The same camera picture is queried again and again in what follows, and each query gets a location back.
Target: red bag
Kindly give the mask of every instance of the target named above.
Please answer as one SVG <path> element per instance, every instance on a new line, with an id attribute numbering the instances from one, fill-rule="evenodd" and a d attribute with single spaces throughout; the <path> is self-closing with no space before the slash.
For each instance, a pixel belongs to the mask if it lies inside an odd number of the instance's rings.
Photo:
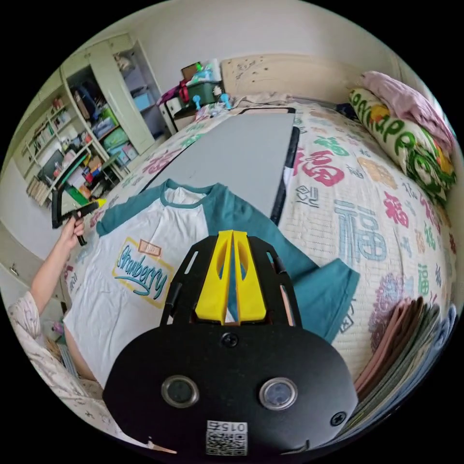
<path id="1" fill-rule="evenodd" d="M 189 102 L 189 91 L 187 90 L 187 79 L 184 79 L 179 82 L 179 98 L 187 104 Z"/>

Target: patterned quilt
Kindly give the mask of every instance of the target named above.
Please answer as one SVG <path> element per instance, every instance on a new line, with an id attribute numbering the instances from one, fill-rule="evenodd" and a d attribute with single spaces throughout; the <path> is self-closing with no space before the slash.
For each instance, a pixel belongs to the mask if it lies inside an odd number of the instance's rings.
<path id="1" fill-rule="evenodd" d="M 291 106 L 301 135 L 279 228 L 317 264 L 339 257 L 361 274 L 334 341 L 356 378 L 403 296 L 421 294 L 445 313 L 455 280 L 450 222 L 361 124 L 315 103 Z M 86 217 L 88 245 L 74 250 L 65 270 L 71 300 L 80 291 L 98 240 L 95 225 L 105 210 L 140 193 L 185 148 L 229 117 L 240 116 L 204 115 L 145 155 L 110 192 L 105 207 Z"/>

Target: folded clothes stack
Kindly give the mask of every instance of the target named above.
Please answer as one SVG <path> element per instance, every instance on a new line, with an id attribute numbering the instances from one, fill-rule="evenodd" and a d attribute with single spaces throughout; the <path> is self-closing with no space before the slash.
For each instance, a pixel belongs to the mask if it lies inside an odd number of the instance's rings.
<path id="1" fill-rule="evenodd" d="M 424 379 L 456 326 L 456 307 L 440 321 L 438 305 L 402 300 L 373 360 L 357 379 L 359 404 L 334 442 L 349 438 L 394 410 Z"/>

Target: drawer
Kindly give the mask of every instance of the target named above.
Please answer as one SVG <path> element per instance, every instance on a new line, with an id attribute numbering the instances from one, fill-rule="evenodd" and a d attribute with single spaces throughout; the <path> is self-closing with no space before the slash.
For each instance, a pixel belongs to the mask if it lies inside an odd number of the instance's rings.
<path id="1" fill-rule="evenodd" d="M 175 129 L 173 122 L 171 121 L 171 118 L 169 116 L 168 110 L 166 109 L 166 106 L 163 104 L 159 107 L 159 109 L 161 111 L 161 115 L 163 116 L 166 127 L 168 128 L 171 135 L 174 135 L 177 132 L 177 130 Z"/>
<path id="2" fill-rule="evenodd" d="M 171 116 L 174 116 L 178 111 L 183 108 L 183 105 L 178 97 L 171 98 L 166 102 L 166 105 L 171 113 Z"/>

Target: teal sleeve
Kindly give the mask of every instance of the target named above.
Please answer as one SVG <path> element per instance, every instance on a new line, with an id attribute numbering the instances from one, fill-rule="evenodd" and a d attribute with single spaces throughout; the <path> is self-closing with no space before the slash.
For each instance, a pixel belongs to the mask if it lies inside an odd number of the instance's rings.
<path id="1" fill-rule="evenodd" d="M 116 229 L 116 227 L 124 224 L 131 217 L 148 208 L 160 197 L 163 185 L 164 183 L 151 189 L 148 188 L 144 192 L 130 197 L 125 203 L 117 204 L 106 210 L 102 220 L 97 222 L 97 234 L 103 237 Z"/>
<path id="2" fill-rule="evenodd" d="M 204 209 L 210 235 L 221 230 L 244 231 L 274 247 L 292 280 L 303 328 L 331 343 L 348 312 L 359 274 L 339 259 L 319 268 L 269 218 L 226 188 Z M 229 310 L 237 320 L 235 277 L 231 275 Z"/>

